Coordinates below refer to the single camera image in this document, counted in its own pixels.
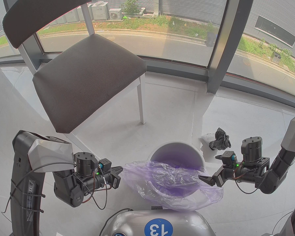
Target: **purple plastic bag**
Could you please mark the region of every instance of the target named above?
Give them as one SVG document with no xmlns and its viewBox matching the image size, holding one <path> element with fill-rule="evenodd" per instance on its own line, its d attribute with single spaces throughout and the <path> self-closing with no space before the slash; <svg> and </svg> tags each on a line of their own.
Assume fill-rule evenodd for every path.
<svg viewBox="0 0 295 236">
<path fill-rule="evenodd" d="M 223 188 L 204 183 L 198 175 L 208 172 L 154 161 L 128 163 L 122 172 L 127 185 L 144 199 L 177 211 L 199 210 L 222 199 Z"/>
</svg>

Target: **chair leg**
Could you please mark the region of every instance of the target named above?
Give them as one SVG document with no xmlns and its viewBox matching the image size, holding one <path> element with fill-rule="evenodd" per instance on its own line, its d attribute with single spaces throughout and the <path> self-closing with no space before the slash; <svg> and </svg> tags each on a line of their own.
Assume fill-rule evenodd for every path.
<svg viewBox="0 0 295 236">
<path fill-rule="evenodd" d="M 100 160 L 100 157 L 98 157 L 96 154 L 94 154 L 78 137 L 75 136 L 74 133 L 70 134 L 64 134 L 72 143 L 74 143 L 79 149 L 81 149 L 83 152 L 89 152 L 95 155 L 97 160 Z"/>
<path fill-rule="evenodd" d="M 140 120 L 143 124 L 146 122 L 146 106 L 145 106 L 145 74 L 140 76 L 140 84 L 137 86 Z"/>
</svg>

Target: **chair backrest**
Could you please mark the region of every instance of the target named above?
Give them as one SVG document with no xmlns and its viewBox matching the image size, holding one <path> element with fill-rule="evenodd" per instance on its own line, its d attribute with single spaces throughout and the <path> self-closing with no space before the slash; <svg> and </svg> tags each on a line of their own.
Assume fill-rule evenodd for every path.
<svg viewBox="0 0 295 236">
<path fill-rule="evenodd" d="M 17 0 L 3 18 L 3 30 L 14 48 L 68 11 L 91 0 Z"/>
</svg>

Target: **crumpled black bag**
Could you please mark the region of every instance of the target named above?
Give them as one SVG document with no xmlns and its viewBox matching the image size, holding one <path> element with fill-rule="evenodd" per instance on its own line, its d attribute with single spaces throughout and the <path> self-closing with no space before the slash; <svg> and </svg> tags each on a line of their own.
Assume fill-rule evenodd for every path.
<svg viewBox="0 0 295 236">
<path fill-rule="evenodd" d="M 212 141 L 208 145 L 211 150 L 225 150 L 231 147 L 231 142 L 229 141 L 229 136 L 221 128 L 218 128 L 215 132 L 215 141 Z"/>
</svg>

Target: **white tile floor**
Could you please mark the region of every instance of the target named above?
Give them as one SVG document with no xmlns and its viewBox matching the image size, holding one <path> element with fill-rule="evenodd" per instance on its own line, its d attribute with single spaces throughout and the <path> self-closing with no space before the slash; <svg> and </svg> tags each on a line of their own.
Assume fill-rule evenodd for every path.
<svg viewBox="0 0 295 236">
<path fill-rule="evenodd" d="M 169 140 L 192 143 L 201 150 L 213 173 L 220 161 L 201 144 L 202 134 L 213 133 L 218 127 L 230 136 L 232 150 L 241 159 L 242 140 L 250 136 L 263 138 L 263 154 L 274 158 L 280 149 L 289 121 L 295 109 L 257 96 L 221 88 L 217 94 L 205 93 L 205 84 L 198 81 L 147 73 L 147 122 L 140 123 L 136 90 L 110 108 L 79 138 L 100 157 L 107 157 L 114 165 L 145 160 L 159 144 Z M 44 135 L 57 134 L 50 123 L 32 84 L 32 75 L 21 65 L 0 66 L 0 211 L 4 210 L 10 191 L 10 178 L 14 152 L 12 139 L 24 129 Z M 53 177 L 45 178 L 40 215 L 43 235 L 63 236 L 96 235 L 107 217 L 115 211 L 130 207 L 149 209 L 151 203 L 134 194 L 121 182 L 117 190 L 108 193 L 108 205 L 100 211 L 88 202 L 72 208 L 57 199 L 53 193 Z M 254 187 L 242 183 L 250 191 Z M 96 198 L 104 202 L 105 193 Z M 295 207 L 295 164 L 290 168 L 279 189 L 265 195 L 260 191 L 252 195 L 240 192 L 235 183 L 228 181 L 224 198 L 219 203 L 199 212 L 211 224 L 217 236 L 261 235 L 271 233 L 282 215 Z M 286 218 L 279 223 L 283 226 Z M 0 236 L 12 232 L 10 222 L 0 214 Z"/>
</svg>

